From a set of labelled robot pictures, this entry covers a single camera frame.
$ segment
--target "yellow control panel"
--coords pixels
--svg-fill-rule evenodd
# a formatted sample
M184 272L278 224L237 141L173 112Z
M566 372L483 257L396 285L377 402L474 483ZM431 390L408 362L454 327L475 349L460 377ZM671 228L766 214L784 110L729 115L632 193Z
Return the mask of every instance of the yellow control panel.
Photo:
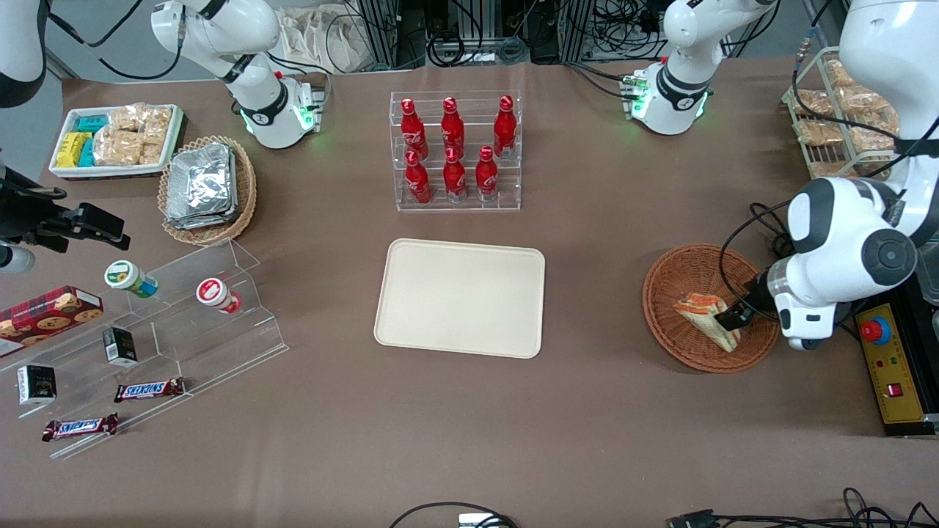
M890 303L858 314L856 319L884 423L922 422L923 409L897 335Z

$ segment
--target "robotic arm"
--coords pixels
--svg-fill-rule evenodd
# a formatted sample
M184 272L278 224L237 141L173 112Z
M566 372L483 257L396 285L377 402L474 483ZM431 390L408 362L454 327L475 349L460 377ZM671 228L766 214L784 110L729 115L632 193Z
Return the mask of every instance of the robotic arm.
M42 86L45 0L0 2L0 108L23 104ZM46 189L0 162L0 272L27 272L35 258L15 244L42 245L65 253L68 239L93 239L127 250L124 221L82 203L73 210L55 203L60 189Z
M241 106L248 130L268 148L286 148L314 129L309 84L278 78L264 52L280 36L277 15L264 0L179 0L158 4L153 33L224 82Z
M759 19L780 0L680 0L665 11L665 36L675 46L668 61L624 80L636 97L630 116L649 130L682 133L700 116L708 86L724 58L720 41Z
M795 349L814 349L834 332L836 308L886 292L910 277L917 247L939 230L939 3L854 0L841 35L841 60L862 85L883 95L900 117L903 152L886 183L815 179L789 206L795 255L754 279L750 291L717 316L740 328L752 308L777 311Z

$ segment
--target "snickers bar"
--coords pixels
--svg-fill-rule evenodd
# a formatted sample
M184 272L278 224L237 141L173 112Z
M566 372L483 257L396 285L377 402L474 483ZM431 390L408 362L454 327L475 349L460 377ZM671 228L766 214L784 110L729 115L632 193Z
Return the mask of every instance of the snickers bar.
M143 399L156 396L176 396L186 391L182 378L173 378L166 381L151 381L150 383L137 383L136 385L117 385L115 403L125 399Z
M53 420L49 422L45 430L42 431L42 441L62 440L70 436L82 436L95 433L117 433L117 413L110 414L103 418L92 420L78 420L76 422L58 422Z

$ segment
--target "red emergency stop button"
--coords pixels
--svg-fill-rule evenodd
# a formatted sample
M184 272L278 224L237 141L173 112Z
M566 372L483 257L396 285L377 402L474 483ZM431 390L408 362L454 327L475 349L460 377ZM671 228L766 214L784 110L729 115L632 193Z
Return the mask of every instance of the red emergency stop button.
M890 323L884 318L872 318L861 323L861 337L874 345L886 345L890 341Z

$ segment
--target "small yogurt bottle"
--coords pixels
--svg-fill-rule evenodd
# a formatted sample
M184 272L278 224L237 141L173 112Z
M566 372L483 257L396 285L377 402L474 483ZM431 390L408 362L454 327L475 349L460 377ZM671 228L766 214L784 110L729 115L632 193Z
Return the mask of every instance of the small yogurt bottle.
M160 283L129 260L118 260L104 271L104 282L115 289L124 289L146 299L157 292Z
M230 291L221 279L215 277L199 283L195 297L200 303L217 309L223 314L234 314L241 308L241 296Z

